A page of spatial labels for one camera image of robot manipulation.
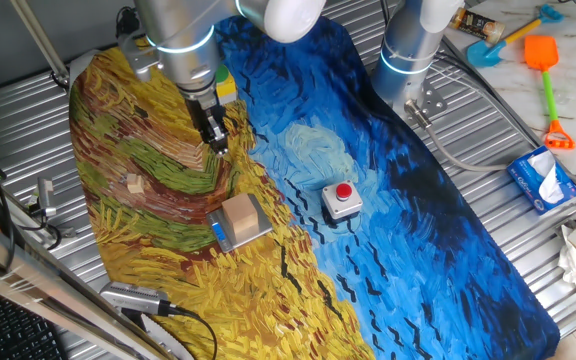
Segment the painted mat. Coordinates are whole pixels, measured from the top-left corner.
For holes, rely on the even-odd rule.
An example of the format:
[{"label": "painted mat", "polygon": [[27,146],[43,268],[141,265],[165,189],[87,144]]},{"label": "painted mat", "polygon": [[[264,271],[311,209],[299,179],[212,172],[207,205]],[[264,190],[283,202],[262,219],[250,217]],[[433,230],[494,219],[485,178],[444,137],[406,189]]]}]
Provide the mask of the painted mat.
[{"label": "painted mat", "polygon": [[[542,359],[559,332],[419,139],[372,92],[346,31],[301,41],[244,19],[217,31],[242,102],[216,159],[173,84],[139,83],[117,49],[75,83],[71,129],[111,279],[166,291],[215,329],[228,359]],[[146,179],[130,194],[125,175]],[[321,216],[351,179],[361,215]],[[224,255],[204,216],[253,193],[276,231]],[[198,358],[207,331],[161,319]]]}]

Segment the tissue box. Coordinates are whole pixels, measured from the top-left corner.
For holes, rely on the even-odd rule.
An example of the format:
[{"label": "tissue box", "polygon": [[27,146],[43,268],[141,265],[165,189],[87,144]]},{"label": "tissue box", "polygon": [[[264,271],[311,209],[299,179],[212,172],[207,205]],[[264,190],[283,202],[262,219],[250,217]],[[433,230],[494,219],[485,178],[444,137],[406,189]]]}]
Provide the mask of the tissue box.
[{"label": "tissue box", "polygon": [[554,162],[554,176],[556,176],[556,180],[559,184],[559,189],[561,190],[563,197],[561,197],[561,199],[557,200],[556,202],[549,202],[546,201],[546,199],[544,199],[540,194],[539,188],[544,183],[546,177],[540,175],[539,172],[537,172],[537,170],[529,163],[529,159],[542,155],[547,151],[548,149],[545,146],[542,146],[533,152],[528,153],[513,161],[507,169],[510,173],[510,176],[515,179],[521,190],[523,190],[528,200],[530,200],[530,202],[535,207],[535,210],[537,210],[537,213],[540,215],[543,215],[549,210],[554,209],[557,206],[576,197],[575,184],[572,182],[572,180],[570,180],[568,175],[566,175],[564,170],[556,161]]}]

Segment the blue toy shovel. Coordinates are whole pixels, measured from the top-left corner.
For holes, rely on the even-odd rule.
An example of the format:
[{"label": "blue toy shovel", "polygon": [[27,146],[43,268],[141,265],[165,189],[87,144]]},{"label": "blue toy shovel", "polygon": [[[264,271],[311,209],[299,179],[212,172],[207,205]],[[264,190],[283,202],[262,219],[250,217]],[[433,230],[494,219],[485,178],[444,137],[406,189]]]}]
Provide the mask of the blue toy shovel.
[{"label": "blue toy shovel", "polygon": [[501,62],[499,51],[505,48],[506,45],[520,39],[522,36],[537,28],[542,23],[559,23],[563,20],[563,15],[561,15],[557,10],[553,9],[550,5],[546,4],[539,10],[539,17],[535,21],[517,30],[512,35],[500,41],[493,48],[489,48],[486,45],[486,41],[484,40],[481,40],[470,46],[466,54],[468,61],[475,67],[495,66]]}]

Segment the metal table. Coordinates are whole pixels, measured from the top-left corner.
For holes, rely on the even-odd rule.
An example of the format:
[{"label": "metal table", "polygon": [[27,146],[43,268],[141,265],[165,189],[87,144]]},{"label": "metal table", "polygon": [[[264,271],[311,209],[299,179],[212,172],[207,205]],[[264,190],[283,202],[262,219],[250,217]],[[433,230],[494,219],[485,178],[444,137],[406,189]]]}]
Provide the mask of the metal table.
[{"label": "metal table", "polygon": [[[344,0],[327,5],[324,16],[344,25],[370,71],[379,59],[384,30],[377,0]],[[451,77],[464,76],[447,68]],[[512,111],[503,113],[481,92],[428,75],[448,103],[445,113],[433,118],[435,130],[449,151],[473,164],[509,162],[527,153],[536,139]],[[576,217],[576,204],[562,206],[539,217],[514,181],[504,172],[472,173],[448,163],[427,134],[412,128],[442,163],[492,237],[524,277],[530,289],[566,336],[576,329],[576,288],[565,283],[557,267],[563,240],[555,225]],[[76,238],[63,240],[52,251],[65,266],[95,290],[109,279],[99,256],[75,167],[68,125],[68,97],[49,73],[0,89],[0,167],[9,175],[5,188],[22,203],[28,200],[38,176],[53,178],[58,215],[51,221],[74,227]],[[104,349],[62,331],[71,359],[111,359]]]}]

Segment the orange toy shovel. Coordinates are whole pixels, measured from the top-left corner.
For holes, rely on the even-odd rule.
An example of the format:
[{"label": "orange toy shovel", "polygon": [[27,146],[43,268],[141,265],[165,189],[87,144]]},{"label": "orange toy shovel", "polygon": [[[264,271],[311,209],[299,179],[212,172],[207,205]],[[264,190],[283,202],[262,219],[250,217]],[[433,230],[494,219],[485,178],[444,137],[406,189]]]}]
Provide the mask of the orange toy shovel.
[{"label": "orange toy shovel", "polygon": [[541,70],[544,79],[544,90],[550,112],[550,131],[546,134],[546,146],[553,149],[572,150],[576,147],[572,138],[566,134],[559,124],[555,95],[552,92],[550,81],[551,67],[559,62],[557,42],[552,36],[531,35],[526,37],[526,63],[533,69]]}]

